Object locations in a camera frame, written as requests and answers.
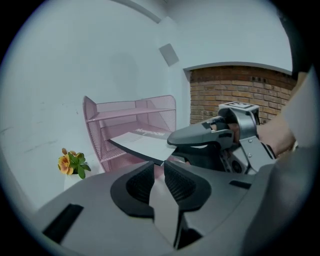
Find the gray plastic panel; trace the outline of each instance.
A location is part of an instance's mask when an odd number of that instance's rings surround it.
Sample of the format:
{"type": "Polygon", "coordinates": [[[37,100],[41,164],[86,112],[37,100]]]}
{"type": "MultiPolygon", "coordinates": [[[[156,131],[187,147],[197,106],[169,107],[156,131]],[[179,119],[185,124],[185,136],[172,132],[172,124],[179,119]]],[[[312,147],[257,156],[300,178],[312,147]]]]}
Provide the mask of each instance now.
{"type": "Polygon", "coordinates": [[[209,170],[179,162],[172,162],[201,178],[211,186],[211,194],[204,205],[197,211],[185,212],[187,226],[205,236],[218,225],[238,206],[248,189],[231,185],[231,181],[240,181],[252,184],[253,175],[228,173],[209,170]]]}
{"type": "Polygon", "coordinates": [[[43,206],[35,214],[33,223],[43,231],[68,204],[77,204],[84,209],[62,240],[63,247],[90,256],[163,255],[172,252],[172,246],[157,230],[152,219],[126,215],[111,198],[113,182],[145,163],[78,182],[43,206]]]}
{"type": "Polygon", "coordinates": [[[254,178],[254,182],[236,208],[206,236],[168,255],[241,255],[246,231],[259,209],[272,167],[265,165],[257,175],[243,175],[254,178]]]}

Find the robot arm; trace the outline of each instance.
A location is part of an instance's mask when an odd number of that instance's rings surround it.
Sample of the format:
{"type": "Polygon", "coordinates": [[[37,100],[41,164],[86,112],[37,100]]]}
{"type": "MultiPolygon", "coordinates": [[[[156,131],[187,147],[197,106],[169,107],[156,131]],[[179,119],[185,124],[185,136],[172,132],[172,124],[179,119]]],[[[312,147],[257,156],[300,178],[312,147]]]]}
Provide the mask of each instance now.
{"type": "MultiPolygon", "coordinates": [[[[259,141],[258,116],[259,107],[256,105],[241,102],[221,104],[217,117],[173,132],[167,139],[167,143],[179,147],[180,156],[183,156],[181,152],[186,151],[186,147],[214,145],[219,151],[224,171],[256,174],[262,166],[275,162],[271,148],[259,141]],[[227,125],[232,123],[239,126],[239,142],[237,144],[234,143],[234,132],[227,125]],[[216,124],[217,130],[211,128],[213,124],[216,124]]],[[[192,158],[190,151],[197,152],[198,155],[204,154],[204,150],[199,153],[198,148],[187,151],[188,158],[192,158]]],[[[217,162],[217,158],[209,153],[205,161],[217,162]]],[[[202,160],[200,165],[196,165],[207,168],[210,164],[205,161],[202,160]]]]}

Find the white wall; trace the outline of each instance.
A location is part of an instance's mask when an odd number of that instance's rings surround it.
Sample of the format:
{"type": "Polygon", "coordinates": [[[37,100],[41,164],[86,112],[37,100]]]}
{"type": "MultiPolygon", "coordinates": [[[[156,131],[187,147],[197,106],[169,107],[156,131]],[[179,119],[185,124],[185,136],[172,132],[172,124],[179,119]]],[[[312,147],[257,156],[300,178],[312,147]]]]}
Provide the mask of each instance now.
{"type": "Polygon", "coordinates": [[[265,0],[171,0],[167,10],[184,69],[242,63],[292,71],[288,37],[265,0]]]}
{"type": "Polygon", "coordinates": [[[146,15],[154,22],[159,23],[167,16],[166,2],[164,0],[112,0],[129,6],[146,15]]]}
{"type": "Polygon", "coordinates": [[[108,1],[49,1],[19,31],[0,70],[0,146],[33,210],[64,189],[61,148],[98,167],[82,100],[171,93],[157,24],[108,1]]]}

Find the brick wall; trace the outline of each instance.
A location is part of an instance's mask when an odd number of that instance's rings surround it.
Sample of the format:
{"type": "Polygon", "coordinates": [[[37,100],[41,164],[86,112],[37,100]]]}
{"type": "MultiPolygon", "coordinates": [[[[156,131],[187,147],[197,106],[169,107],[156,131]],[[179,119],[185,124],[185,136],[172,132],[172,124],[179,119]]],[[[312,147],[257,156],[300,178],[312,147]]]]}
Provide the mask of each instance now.
{"type": "Polygon", "coordinates": [[[191,72],[190,123],[217,116],[218,105],[239,101],[259,105],[261,124],[274,118],[288,102],[296,80],[258,67],[219,66],[191,72]]]}

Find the pink metal rack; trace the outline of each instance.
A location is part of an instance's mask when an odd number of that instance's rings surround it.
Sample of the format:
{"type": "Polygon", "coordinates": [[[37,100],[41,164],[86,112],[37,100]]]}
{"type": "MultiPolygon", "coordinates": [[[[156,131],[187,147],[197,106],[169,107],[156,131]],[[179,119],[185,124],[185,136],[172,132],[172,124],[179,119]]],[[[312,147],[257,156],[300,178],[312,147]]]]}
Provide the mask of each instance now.
{"type": "Polygon", "coordinates": [[[136,129],[176,130],[176,100],[171,95],[98,104],[84,96],[83,114],[95,154],[106,172],[144,161],[112,145],[109,139],[136,129]]]}

